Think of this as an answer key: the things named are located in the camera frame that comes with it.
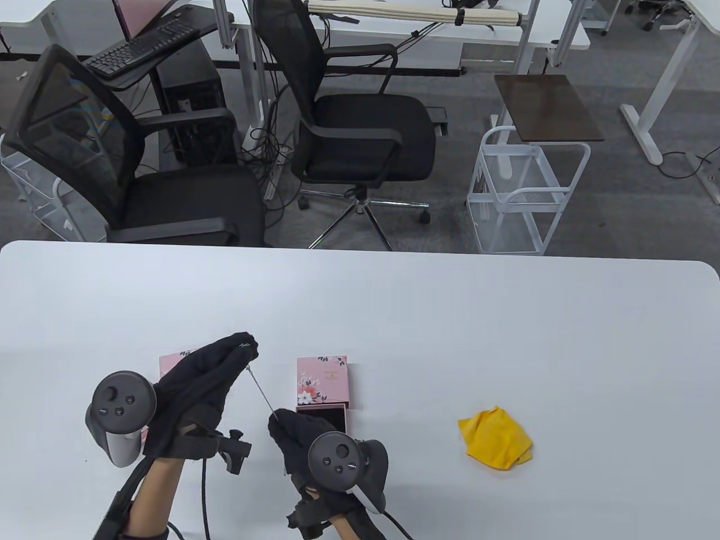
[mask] chair armrest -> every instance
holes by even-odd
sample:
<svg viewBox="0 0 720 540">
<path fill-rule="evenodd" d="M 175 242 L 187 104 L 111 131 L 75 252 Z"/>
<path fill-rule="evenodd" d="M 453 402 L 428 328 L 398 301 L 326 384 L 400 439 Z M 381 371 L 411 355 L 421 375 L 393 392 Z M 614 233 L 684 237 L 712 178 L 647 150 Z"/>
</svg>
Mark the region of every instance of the chair armrest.
<svg viewBox="0 0 720 540">
<path fill-rule="evenodd" d="M 346 47 L 328 47 L 324 49 L 327 58 L 336 56 L 392 56 L 397 57 L 397 47 L 392 43 L 374 43 L 372 45 L 348 45 Z"/>
<path fill-rule="evenodd" d="M 377 43 L 373 45 L 328 47 L 325 49 L 326 60 L 343 56 L 392 56 L 392 62 L 387 69 L 385 80 L 382 82 L 382 86 L 380 86 L 380 92 L 378 92 L 378 94 L 383 94 L 385 92 L 385 87 L 387 86 L 388 81 L 390 81 L 392 72 L 395 70 L 395 66 L 397 65 L 397 47 L 395 47 L 392 43 Z"/>
<path fill-rule="evenodd" d="M 160 116 L 150 116 L 136 118 L 140 128 L 147 137 L 151 133 L 162 130 L 168 130 L 173 127 L 181 127 L 184 125 L 199 124 L 200 122 L 217 122 L 223 124 L 228 129 L 235 129 L 235 117 L 233 113 L 227 109 L 206 109 L 202 111 L 176 112 L 172 114 L 162 114 Z"/>
<path fill-rule="evenodd" d="M 321 127 L 307 125 L 308 130 L 324 139 L 387 140 L 402 146 L 402 135 L 391 127 Z"/>
<path fill-rule="evenodd" d="M 226 246 L 229 240 L 238 237 L 234 225 L 228 223 L 224 217 L 211 217 L 206 220 L 180 221 L 176 223 L 163 223 L 149 225 L 148 227 L 133 227 L 130 229 L 107 230 L 109 243 L 142 243 L 152 240 L 170 240 L 180 236 L 197 236 L 212 233 L 224 233 L 220 246 Z"/>
<path fill-rule="evenodd" d="M 400 154 L 402 147 L 402 135 L 399 131 L 390 127 L 320 127 L 307 125 L 308 130 L 315 136 L 326 139 L 350 139 L 350 140 L 386 140 L 392 142 L 390 152 L 387 153 L 382 168 L 372 182 L 371 187 L 379 187 L 390 173 L 390 167 Z"/>
<path fill-rule="evenodd" d="M 218 130 L 222 134 L 220 144 L 215 151 L 215 157 L 212 164 L 216 164 L 225 155 L 226 152 L 235 153 L 235 143 L 233 134 L 235 133 L 235 116 L 227 109 L 206 109 L 202 111 L 176 112 L 172 114 L 162 114 L 160 116 L 151 116 L 136 118 L 143 135 L 147 137 L 151 133 L 162 130 L 172 130 L 176 127 L 200 124 L 202 122 L 214 122 L 218 126 Z"/>
</svg>

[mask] black office chair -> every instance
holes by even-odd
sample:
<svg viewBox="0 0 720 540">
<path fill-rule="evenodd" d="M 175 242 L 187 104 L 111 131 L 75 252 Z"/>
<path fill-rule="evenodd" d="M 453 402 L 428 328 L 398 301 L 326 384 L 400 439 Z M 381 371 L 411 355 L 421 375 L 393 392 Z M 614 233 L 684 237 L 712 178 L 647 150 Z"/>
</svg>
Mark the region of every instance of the black office chair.
<svg viewBox="0 0 720 540">
<path fill-rule="evenodd" d="M 317 246 L 353 211 L 364 213 L 385 238 L 372 206 L 421 209 L 421 223 L 430 222 L 429 204 L 370 199 L 368 188 L 386 181 L 424 180 L 435 161 L 435 130 L 428 112 L 417 99 L 383 94 L 397 65 L 394 45 L 331 47 L 320 45 L 310 15 L 300 0 L 255 0 L 253 25 L 280 65 L 300 108 L 300 126 L 294 142 L 291 170 L 308 184 L 349 184 L 345 195 L 302 191 L 352 199 L 353 203 L 310 245 Z M 315 100 L 328 60 L 338 56 L 387 56 L 392 64 L 378 94 L 335 94 Z M 307 200 L 298 201 L 307 208 Z"/>
<path fill-rule="evenodd" d="M 680 10 L 686 10 L 685 2 L 681 0 L 631 0 L 625 9 L 625 13 L 630 15 L 630 13 L 634 11 L 635 6 L 637 6 L 641 12 L 652 13 L 650 19 L 642 27 L 645 32 L 652 30 L 660 17 L 674 14 Z"/>
<path fill-rule="evenodd" d="M 200 122 L 213 122 L 233 144 L 230 111 L 135 119 L 68 51 L 51 45 L 27 81 L 5 143 L 95 206 L 107 221 L 109 242 L 263 246 L 264 207 L 255 177 L 242 166 L 135 177 L 145 137 Z M 217 160 L 227 149 L 208 151 Z"/>
</svg>

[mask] monitor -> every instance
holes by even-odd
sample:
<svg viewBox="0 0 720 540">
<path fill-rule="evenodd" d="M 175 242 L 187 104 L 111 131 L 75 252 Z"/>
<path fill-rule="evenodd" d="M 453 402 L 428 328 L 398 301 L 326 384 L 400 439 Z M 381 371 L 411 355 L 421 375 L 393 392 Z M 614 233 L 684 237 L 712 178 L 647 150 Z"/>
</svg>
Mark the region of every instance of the monitor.
<svg viewBox="0 0 720 540">
<path fill-rule="evenodd" d="M 112 0 L 126 40 L 133 39 L 159 19 L 176 0 Z"/>
</svg>

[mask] pink box lid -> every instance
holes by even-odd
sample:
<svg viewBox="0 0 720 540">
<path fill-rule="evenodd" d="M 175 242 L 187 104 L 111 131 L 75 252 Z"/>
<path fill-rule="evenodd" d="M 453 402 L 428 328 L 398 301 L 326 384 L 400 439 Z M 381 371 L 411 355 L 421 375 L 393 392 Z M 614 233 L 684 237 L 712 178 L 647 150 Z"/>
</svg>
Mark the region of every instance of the pink box lid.
<svg viewBox="0 0 720 540">
<path fill-rule="evenodd" d="M 345 403 L 350 406 L 347 356 L 297 359 L 297 404 Z"/>
<path fill-rule="evenodd" d="M 178 362 L 180 362 L 185 356 L 195 352 L 196 348 L 191 348 L 189 351 L 180 351 L 179 353 L 166 354 L 160 357 L 160 378 L 162 379 L 167 373 L 173 369 Z"/>
</svg>

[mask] human hand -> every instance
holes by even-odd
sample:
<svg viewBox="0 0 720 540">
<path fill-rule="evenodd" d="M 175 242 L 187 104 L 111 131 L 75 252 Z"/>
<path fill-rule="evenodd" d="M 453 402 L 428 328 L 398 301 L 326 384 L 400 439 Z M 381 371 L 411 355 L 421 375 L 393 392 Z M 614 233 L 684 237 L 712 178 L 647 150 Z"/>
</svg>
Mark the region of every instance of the human hand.
<svg viewBox="0 0 720 540">
<path fill-rule="evenodd" d="M 298 474 L 302 478 L 301 495 L 304 492 L 313 499 L 322 499 L 333 515 L 345 514 L 362 506 L 355 495 L 318 486 L 310 474 L 307 453 L 320 435 L 336 431 L 330 422 L 324 418 L 278 409 L 268 419 L 268 431 L 282 451 L 287 474 Z"/>
<path fill-rule="evenodd" d="M 247 332 L 235 333 L 199 348 L 171 369 L 157 384 L 157 409 L 148 424 L 146 456 L 161 456 L 179 430 L 185 412 L 203 407 L 205 431 L 220 422 L 230 387 L 258 357 L 258 344 Z"/>
</svg>

